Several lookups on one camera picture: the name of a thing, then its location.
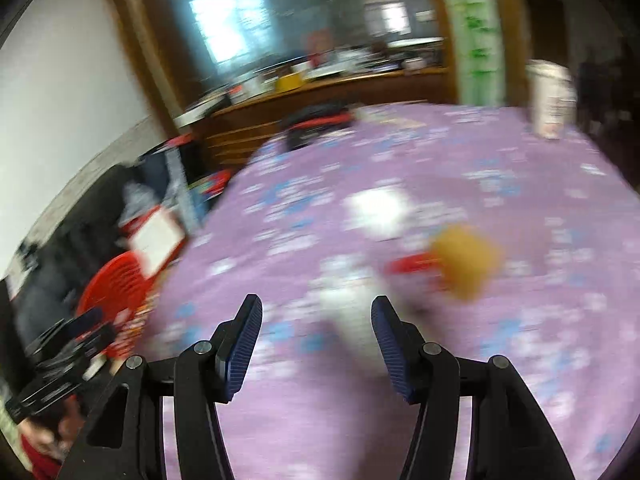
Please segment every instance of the purple bedsheet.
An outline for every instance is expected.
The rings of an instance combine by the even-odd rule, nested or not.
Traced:
[[[417,409],[388,378],[361,370],[309,293],[328,258],[357,253],[379,265],[433,229],[432,215],[428,227],[384,242],[344,230],[343,200],[390,182],[506,253],[475,304],[426,292],[419,275],[390,284],[455,355],[507,355],[576,478],[597,478],[640,413],[640,207],[597,149],[577,132],[541,140],[515,108],[398,104],[366,108],[350,134],[284,151],[282,138],[268,142],[235,177],[141,342],[148,358],[177,354],[209,338],[247,293],[260,295],[264,322],[244,387],[219,408],[236,478],[398,477]],[[468,402],[461,417],[454,479],[466,465]],[[166,466],[179,477],[175,451]]]

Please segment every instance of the red basket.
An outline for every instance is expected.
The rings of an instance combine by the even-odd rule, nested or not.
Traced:
[[[149,280],[140,270],[138,258],[132,251],[127,251],[116,256],[93,277],[82,294],[76,314],[80,316],[99,306],[102,320],[111,321],[119,332],[145,301],[149,286]],[[119,357],[113,344],[107,348],[107,355]]]

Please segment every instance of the metal screw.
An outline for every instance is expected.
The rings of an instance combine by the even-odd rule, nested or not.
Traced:
[[[196,352],[196,354],[206,354],[210,350],[211,343],[209,341],[198,341],[193,346],[193,351]]]
[[[422,350],[428,355],[438,355],[442,352],[442,347],[438,343],[425,343],[422,345]]]
[[[509,360],[504,355],[494,356],[492,361],[496,368],[508,368],[510,364]]]
[[[127,359],[127,368],[135,370],[142,364],[142,357],[139,355],[132,355],[129,359]]]

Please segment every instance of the white wall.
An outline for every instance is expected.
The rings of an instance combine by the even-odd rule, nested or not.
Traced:
[[[33,0],[0,48],[0,275],[65,184],[149,115],[106,0]]]
[[[587,47],[596,49],[596,60],[614,59],[620,48],[621,36],[615,22],[598,0],[562,0],[566,14],[569,42],[569,64],[576,73],[587,56]]]

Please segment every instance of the red clothing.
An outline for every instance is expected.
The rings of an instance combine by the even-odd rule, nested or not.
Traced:
[[[23,435],[20,436],[20,440],[22,449],[33,464],[33,469],[31,469],[33,477],[36,480],[54,480],[60,471],[60,462],[37,452]]]

